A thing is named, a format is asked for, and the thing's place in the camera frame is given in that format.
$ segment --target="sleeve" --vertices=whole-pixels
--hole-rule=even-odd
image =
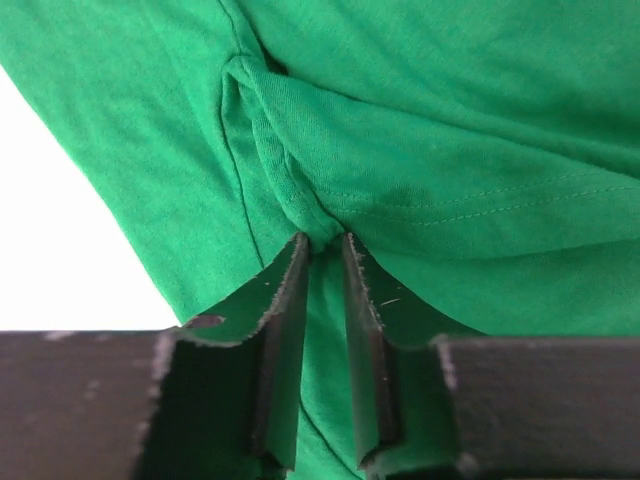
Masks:
[[[263,266],[221,118],[241,49],[260,56],[219,2],[0,3],[0,64],[181,321]]]

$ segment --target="green fabric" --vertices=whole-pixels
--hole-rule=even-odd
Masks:
[[[638,1],[4,0],[0,64],[181,321],[310,235],[292,478],[355,475],[345,229],[486,333],[640,332]]]

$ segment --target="white background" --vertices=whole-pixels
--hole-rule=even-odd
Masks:
[[[176,324],[107,207],[0,68],[0,330]]]

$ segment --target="stitching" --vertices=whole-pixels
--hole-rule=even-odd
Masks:
[[[475,193],[473,195],[467,195],[466,197],[461,197],[461,198],[456,198],[453,200],[447,200],[445,202],[438,202],[438,203],[428,203],[428,204],[417,204],[417,205],[402,205],[402,204],[389,204],[387,202],[380,202],[380,201],[376,201],[376,200],[371,200],[368,197],[366,197],[365,195],[354,195],[354,194],[350,194],[350,193],[338,193],[338,192],[333,192],[331,190],[324,190],[324,189],[320,189],[321,192],[323,193],[327,193],[333,196],[337,196],[337,197],[344,197],[344,198],[353,198],[353,199],[358,199],[358,200],[366,200],[367,202],[372,202],[372,203],[376,203],[376,204],[380,204],[380,205],[387,205],[390,207],[397,207],[397,208],[409,208],[409,209],[416,209],[416,208],[434,208],[434,207],[441,207],[444,205],[451,205],[454,203],[460,203],[460,202],[464,202],[466,200],[472,200],[475,198],[481,198],[481,197],[486,197],[486,196],[490,196],[490,195],[496,195],[498,193],[505,193],[505,192],[511,192],[511,191],[515,191],[515,190],[523,190],[526,188],[531,188],[531,187],[537,187],[540,185],[545,185],[547,183],[552,183],[552,182],[556,182],[559,180],[565,180],[567,178],[579,178],[579,177],[600,177],[602,176],[602,173],[578,173],[578,174],[570,174],[570,175],[562,175],[560,177],[551,177],[551,178],[547,178],[545,180],[541,180],[540,182],[535,182],[535,183],[528,183],[528,184],[524,184],[524,185],[517,185],[514,187],[508,187],[508,188],[501,188],[498,190],[488,190],[486,192],[480,192],[480,193]]]
[[[502,213],[502,212],[509,212],[512,210],[517,210],[520,208],[527,208],[527,207],[536,207],[536,206],[540,206],[540,205],[545,205],[545,204],[549,204],[549,203],[553,203],[553,202],[559,202],[562,200],[570,200],[572,198],[578,198],[578,197],[587,197],[590,195],[597,195],[600,193],[609,193],[609,192],[618,192],[618,191],[623,191],[623,190],[635,190],[639,187],[613,187],[613,188],[606,188],[606,189],[602,189],[602,190],[592,190],[589,192],[581,192],[581,193],[574,193],[572,195],[565,195],[562,197],[553,197],[553,198],[547,198],[546,200],[541,200],[539,202],[531,202],[531,203],[525,203],[522,205],[512,205],[510,207],[502,207],[502,208],[494,208],[492,210],[486,210],[484,212],[478,212],[478,213],[473,213],[473,214],[469,214],[469,215],[462,215],[459,217],[453,217],[453,218],[447,218],[444,220],[436,220],[433,222],[409,222],[407,220],[399,220],[390,216],[386,216],[386,215],[378,215],[375,213],[370,213],[370,212],[363,212],[360,210],[346,210],[346,209],[335,209],[338,212],[342,212],[342,213],[357,213],[360,215],[367,215],[369,217],[374,217],[374,218],[380,218],[382,220],[386,220],[388,222],[392,222],[392,223],[401,223],[404,225],[414,225],[414,226],[422,226],[422,227],[431,227],[433,225],[440,225],[443,223],[451,223],[451,222],[457,222],[460,220],[468,220],[471,218],[477,218],[477,217],[483,217],[486,215],[491,215],[494,213]]]
[[[240,47],[240,42],[238,40],[238,33],[236,31],[236,27],[233,23],[233,20],[231,19],[231,16],[229,15],[229,12],[227,11],[226,7],[223,5],[222,0],[218,0],[218,3],[220,5],[220,8],[222,9],[222,11],[224,12],[224,14],[227,17],[227,20],[229,21],[229,24],[231,25],[231,30],[233,32],[234,38],[235,38],[235,42],[236,42],[236,49],[238,50],[238,52],[242,53],[242,49]],[[143,3],[143,9],[144,9],[144,15],[145,15],[145,19],[147,21],[147,23],[150,25],[154,35],[158,38],[158,42],[160,43],[160,45],[162,45],[167,57],[169,58],[169,65],[171,65],[171,68],[174,72],[174,74],[176,75],[176,77],[179,79],[180,83],[182,83],[182,77],[178,74],[178,70],[175,66],[175,62],[173,59],[173,56],[171,55],[171,53],[169,52],[169,49],[167,48],[165,42],[162,40],[162,35],[158,32],[158,30],[156,29],[155,23],[151,20],[150,16],[149,16],[149,12],[146,9],[146,6]],[[224,125],[224,120],[223,120],[223,116],[222,116],[222,107],[220,108],[220,111],[218,111],[218,118],[220,119],[220,125],[222,126],[222,137],[225,143],[225,146],[229,152],[229,157],[231,158],[231,163],[233,164],[233,172],[234,175],[238,181],[238,186],[240,188],[240,199],[241,199],[241,205],[242,205],[242,210],[244,212],[244,218],[245,218],[245,222],[247,223],[247,229],[249,231],[249,236],[251,237],[251,243],[253,245],[253,248],[256,252],[256,257],[258,258],[258,262],[260,263],[260,268],[264,268],[265,264],[264,264],[264,260],[262,258],[262,255],[260,254],[260,250],[258,248],[258,242],[256,240],[256,236],[255,233],[253,231],[253,227],[251,225],[251,221],[249,220],[249,212],[247,210],[247,202],[246,202],[246,198],[245,198],[245,193],[244,193],[244,187],[242,185],[242,180],[240,178],[240,172],[238,171],[238,165],[236,163],[236,159],[233,155],[233,151],[231,150],[231,146],[229,145],[229,140],[227,138],[227,134],[226,134],[226,130],[225,130],[225,125]]]
[[[309,200],[307,200],[307,198],[302,194],[302,192],[300,192],[298,190],[296,182],[293,179],[293,174],[291,173],[291,170],[290,170],[290,162],[288,161],[289,158],[291,157],[291,154],[284,148],[284,145],[282,145],[280,142],[278,142],[278,143],[279,143],[280,147],[282,148],[283,157],[284,157],[284,161],[285,161],[284,162],[285,163],[285,171],[286,171],[287,177],[289,177],[289,181],[291,182],[291,185],[293,185],[293,198],[296,198],[296,199],[301,200],[302,202],[304,202],[304,204],[307,206],[307,210],[309,211],[309,213],[311,213],[311,216],[316,221],[316,224],[322,229],[322,231],[325,233],[325,235],[327,237],[331,237],[332,236],[331,233],[326,229],[326,227],[324,226],[324,224],[320,220],[320,218],[318,218],[318,216],[316,215],[315,209],[313,208],[312,205],[310,205]]]

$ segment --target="seam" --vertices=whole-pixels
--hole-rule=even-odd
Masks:
[[[223,10],[223,12],[224,12],[225,16],[227,17],[227,20],[229,21],[229,24],[231,25],[231,30],[233,31],[233,36],[234,36],[234,40],[235,40],[235,43],[236,43],[236,49],[237,49],[237,51],[238,51],[240,54],[244,55],[244,54],[245,54],[245,52],[243,52],[243,50],[242,50],[241,43],[240,43],[240,39],[239,39],[239,37],[238,37],[238,31],[237,31],[237,29],[236,29],[235,23],[233,22],[233,19],[232,19],[231,15],[229,14],[229,11],[228,11],[227,7],[224,5],[223,0],[218,0],[218,4],[220,5],[220,8],[222,8],[222,10]],[[239,60],[240,60],[240,65],[242,66],[242,70],[243,70],[243,71],[244,71],[244,73],[247,75],[247,77],[249,77],[250,75],[249,75],[249,72],[247,71],[247,68],[246,68],[246,65],[245,65],[245,59],[244,59],[242,56],[240,56],[240,59],[239,59]],[[271,121],[269,120],[269,117],[267,116],[266,111],[265,111],[264,113],[265,113],[265,118],[267,119],[267,121],[269,122],[269,124],[270,124],[270,126],[271,126]],[[304,195],[303,195],[303,194],[298,190],[298,186],[297,186],[296,182],[295,182],[295,181],[294,181],[294,179],[293,179],[293,175],[292,175],[292,173],[291,173],[290,166],[289,166],[289,162],[288,162],[288,157],[290,156],[289,152],[284,148],[284,145],[283,145],[283,144],[282,144],[282,142],[280,142],[279,140],[278,140],[278,145],[279,145],[279,146],[280,146],[280,148],[282,149],[282,153],[283,153],[282,157],[283,157],[284,166],[285,166],[285,172],[284,172],[284,173],[287,175],[287,179],[289,180],[289,182],[290,182],[290,183],[291,183],[291,185],[293,186],[293,190],[294,190],[294,195],[295,195],[295,197],[296,197],[298,200],[300,200],[300,201],[301,201],[301,202],[306,206],[306,210],[307,210],[307,211],[309,211],[309,212],[311,213],[311,216],[312,216],[312,217],[313,217],[313,219],[315,220],[315,223],[316,223],[316,224],[317,224],[317,225],[322,229],[322,231],[325,233],[325,235],[326,235],[327,237],[331,236],[331,233],[330,233],[330,232],[325,228],[325,226],[324,226],[324,224],[322,223],[322,221],[318,218],[318,216],[316,215],[316,213],[315,213],[314,209],[313,209],[313,208],[312,208],[312,206],[309,204],[309,201],[308,201],[308,200],[305,198],[305,196],[304,196]],[[227,143],[227,147],[228,147],[228,149],[229,149],[229,152],[231,152],[231,147],[229,146],[229,144],[228,144],[228,143]],[[234,169],[235,169],[235,171],[236,171],[236,173],[237,173],[237,176],[238,176],[238,183],[241,185],[241,191],[242,191],[242,182],[241,182],[241,180],[240,180],[240,175],[239,175],[239,173],[238,173],[237,166],[235,165],[235,158],[233,158],[233,162],[234,162]],[[264,268],[264,261],[262,260],[262,257],[261,257],[261,255],[260,255],[260,252],[259,252],[259,250],[258,250],[258,245],[257,245],[257,241],[256,241],[256,238],[255,238],[255,234],[254,234],[254,233],[253,233],[253,231],[252,231],[251,222],[250,222],[250,220],[249,220],[249,215],[248,215],[248,212],[247,212],[247,209],[246,209],[246,203],[245,203],[245,200],[244,200],[244,193],[242,194],[242,201],[243,201],[243,208],[244,208],[244,210],[245,210],[245,216],[246,216],[246,219],[247,219],[247,224],[248,224],[248,226],[249,226],[249,231],[250,231],[250,233],[251,233],[251,237],[252,237],[252,242],[253,242],[253,245],[254,245],[254,247],[255,247],[255,249],[256,249],[256,253],[257,253],[257,255],[258,255],[258,258],[259,258],[259,260],[260,260],[260,263],[261,263],[261,265],[262,265],[262,268]]]
[[[499,193],[505,193],[505,192],[512,192],[512,191],[516,191],[516,190],[524,190],[527,188],[531,188],[531,187],[537,187],[537,186],[541,186],[541,185],[546,185],[548,183],[553,183],[556,181],[560,181],[560,180],[566,180],[568,178],[581,178],[581,177],[601,177],[603,174],[602,173],[574,173],[574,174],[570,174],[570,175],[562,175],[559,177],[551,177],[551,178],[547,178],[545,180],[541,180],[539,182],[534,182],[534,183],[527,183],[524,185],[517,185],[514,187],[508,187],[508,188],[501,188],[498,190],[487,190],[485,192],[480,192],[480,193],[474,193],[472,195],[467,195],[465,197],[460,197],[460,198],[456,198],[453,200],[447,200],[445,202],[437,202],[437,203],[427,203],[427,204],[416,204],[416,205],[403,205],[403,204],[390,204],[387,202],[381,202],[381,201],[377,201],[377,200],[372,200],[371,198],[365,196],[365,195],[354,195],[351,193],[339,193],[339,192],[334,192],[332,190],[324,190],[324,189],[320,189],[319,191],[323,192],[323,193],[327,193],[329,195],[333,195],[333,196],[337,196],[337,197],[344,197],[344,198],[353,198],[353,199],[357,199],[357,200],[366,200],[367,202],[370,203],[375,203],[375,204],[379,204],[379,205],[387,205],[390,207],[397,207],[397,208],[408,208],[408,209],[417,209],[417,208],[434,208],[434,207],[441,207],[444,205],[451,205],[451,204],[455,204],[455,203],[460,203],[460,202],[464,202],[466,200],[472,200],[475,198],[481,198],[481,197],[488,197],[491,195],[496,195]]]
[[[282,145],[281,142],[278,142],[280,144],[280,147],[282,148],[282,152],[283,152],[283,159],[284,159],[284,166],[285,166],[285,173],[289,179],[289,182],[291,182],[291,185],[293,185],[293,198],[296,198],[298,200],[300,200],[301,202],[304,203],[304,205],[306,206],[306,209],[309,211],[309,213],[311,213],[311,216],[313,217],[313,219],[316,222],[316,225],[318,225],[322,231],[325,233],[325,235],[327,237],[332,237],[333,235],[331,234],[331,232],[329,232],[323,222],[321,221],[320,218],[318,218],[318,216],[316,215],[315,209],[313,208],[312,205],[309,204],[309,200],[307,200],[307,198],[302,194],[302,192],[300,192],[298,190],[298,186],[296,184],[296,182],[293,179],[293,174],[291,173],[291,169],[289,168],[289,157],[291,156],[291,154],[287,151],[286,148],[284,148],[284,145]]]
[[[344,462],[344,460],[342,460],[342,458],[338,456],[335,449],[329,444],[329,441],[326,439],[326,437],[322,434],[318,426],[312,420],[311,415],[309,415],[307,408],[304,406],[304,403],[302,402],[302,396],[300,396],[299,398],[300,398],[300,411],[302,412],[302,415],[307,420],[307,422],[309,422],[309,425],[311,426],[313,431],[322,439],[322,443],[324,443],[325,447],[327,447],[327,450],[329,450],[329,453],[333,455],[333,457],[338,461],[338,463],[342,465],[342,467],[344,467],[344,469],[347,470],[353,478],[360,480],[360,476],[358,476],[351,468],[349,468],[349,466]]]
[[[549,204],[549,203],[554,203],[554,202],[559,202],[562,200],[570,200],[572,198],[578,198],[578,197],[588,197],[591,195],[598,195],[598,194],[602,194],[602,193],[610,193],[610,192],[619,192],[619,191],[624,191],[624,190],[636,190],[639,187],[613,187],[613,188],[606,188],[606,189],[602,189],[602,190],[592,190],[592,191],[588,191],[588,192],[580,192],[580,193],[574,193],[572,195],[564,195],[561,197],[553,197],[553,198],[547,198],[545,200],[541,200],[538,202],[531,202],[531,203],[524,203],[521,205],[512,205],[509,207],[502,207],[502,208],[494,208],[491,210],[486,210],[484,212],[478,212],[478,213],[473,213],[473,214],[469,214],[469,215],[461,215],[459,217],[452,217],[452,218],[446,218],[444,220],[435,220],[433,222],[410,222],[407,220],[400,220],[388,215],[379,215],[379,214],[375,214],[375,213],[370,213],[370,212],[363,212],[361,210],[347,210],[347,209],[340,209],[337,208],[335,209],[338,212],[342,212],[342,213],[357,213],[360,215],[366,215],[369,217],[373,217],[373,218],[379,218],[388,222],[392,222],[392,223],[401,223],[404,225],[413,225],[413,226],[421,226],[421,227],[431,227],[434,225],[441,225],[444,223],[452,223],[452,222],[457,222],[460,220],[468,220],[471,218],[477,218],[477,217],[483,217],[486,215],[491,215],[494,213],[503,213],[503,212],[510,212],[512,210],[517,210],[517,209],[521,209],[521,208],[528,208],[528,207],[536,207],[536,206],[540,206],[540,205],[545,205],[545,204]]]
[[[238,37],[238,31],[236,30],[236,25],[233,22],[233,19],[231,18],[231,15],[229,14],[229,11],[227,10],[227,7],[224,5],[224,3],[222,2],[222,0],[218,0],[218,5],[220,5],[220,8],[222,9],[224,15],[227,17],[227,21],[229,22],[229,25],[231,26],[231,31],[233,32],[233,39],[235,41],[235,47],[236,47],[236,55],[238,54],[244,54],[244,52],[242,51],[242,47],[240,46],[240,40]],[[242,69],[245,70],[244,68],[244,62],[240,62],[242,65]],[[233,149],[231,148],[231,145],[229,144],[229,140],[227,138],[227,130],[224,125],[224,118],[222,116],[222,104],[220,105],[220,109],[218,111],[218,117],[220,118],[220,125],[223,127],[222,128],[222,137],[224,139],[224,143],[227,147],[227,150],[229,151],[229,156],[231,157],[231,161],[233,163],[233,172],[236,176],[236,179],[238,181],[238,186],[240,187],[240,201],[242,204],[242,210],[244,211],[244,218],[245,221],[247,223],[247,229],[249,230],[249,236],[251,237],[251,243],[253,245],[253,248],[256,252],[256,256],[258,257],[258,262],[260,263],[260,268],[264,269],[265,267],[265,263],[264,263],[264,259],[262,258],[262,255],[260,254],[260,249],[258,248],[258,241],[256,239],[256,235],[255,232],[253,230],[253,226],[251,224],[251,219],[249,218],[249,210],[247,209],[247,201],[246,201],[246,196],[244,193],[244,186],[242,183],[242,178],[240,175],[240,171],[238,170],[238,164],[236,162],[236,158],[233,152]]]

